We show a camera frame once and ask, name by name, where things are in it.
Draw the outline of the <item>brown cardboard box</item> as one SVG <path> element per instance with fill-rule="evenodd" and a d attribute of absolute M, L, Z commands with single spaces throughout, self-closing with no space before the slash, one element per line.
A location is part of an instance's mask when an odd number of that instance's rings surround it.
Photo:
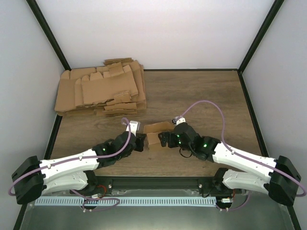
<path fill-rule="evenodd" d="M 155 124 L 145 125 L 143 132 L 147 136 L 147 145 L 149 151 L 159 151 L 162 150 L 160 139 L 158 135 L 161 132 L 173 131 L 174 125 L 168 121 L 159 122 Z"/>

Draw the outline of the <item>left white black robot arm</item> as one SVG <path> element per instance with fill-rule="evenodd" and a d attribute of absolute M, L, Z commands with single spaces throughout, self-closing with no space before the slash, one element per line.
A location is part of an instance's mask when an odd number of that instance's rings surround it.
<path fill-rule="evenodd" d="M 27 158 L 12 174 L 17 204 L 28 204 L 42 195 L 61 190 L 94 193 L 98 181 L 94 170 L 114 165 L 133 151 L 142 152 L 144 134 L 123 132 L 115 139 L 95 145 L 82 153 L 55 160 Z"/>

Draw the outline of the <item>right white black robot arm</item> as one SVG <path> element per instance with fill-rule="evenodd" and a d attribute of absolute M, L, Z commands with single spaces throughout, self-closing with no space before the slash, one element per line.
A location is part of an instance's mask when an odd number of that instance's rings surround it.
<path fill-rule="evenodd" d="M 186 122 L 177 124 L 173 131 L 159 133 L 158 138 L 163 147 L 179 147 L 200 160 L 239 169 L 238 172 L 225 168 L 217 171 L 213 187 L 218 193 L 228 189 L 252 190 L 267 194 L 279 204 L 294 204 L 301 176 L 287 157 L 274 159 L 226 147 L 216 138 L 200 136 Z"/>

